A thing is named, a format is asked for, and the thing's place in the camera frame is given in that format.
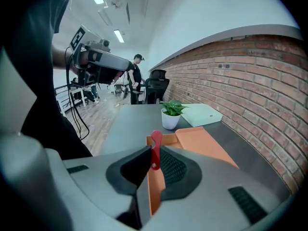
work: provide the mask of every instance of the wooden floor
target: wooden floor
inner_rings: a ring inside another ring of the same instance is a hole
[[[100,154],[102,144],[106,139],[109,129],[112,126],[121,106],[130,104],[129,94],[126,99],[121,100],[114,94],[108,93],[107,90],[97,91],[100,97],[100,103],[94,104],[93,102],[89,101],[86,107],[83,107],[82,104],[77,106],[81,118],[87,124],[90,130],[90,134],[82,142],[87,146],[93,156]],[[79,131],[73,120],[71,110],[66,111],[66,116],[67,119],[73,124],[77,134],[79,135]],[[81,137],[83,138],[88,133],[88,131],[79,118],[78,122],[81,125]]]

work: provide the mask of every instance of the white ceiling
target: white ceiling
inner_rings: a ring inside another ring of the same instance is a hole
[[[61,21],[60,33],[54,36],[53,43],[61,48],[68,46],[79,26],[83,24],[102,38],[108,39],[111,50],[148,49],[157,22],[172,0],[105,1],[104,4],[97,5],[94,0],[71,0]],[[116,38],[116,29],[120,30],[124,43],[120,43]]]

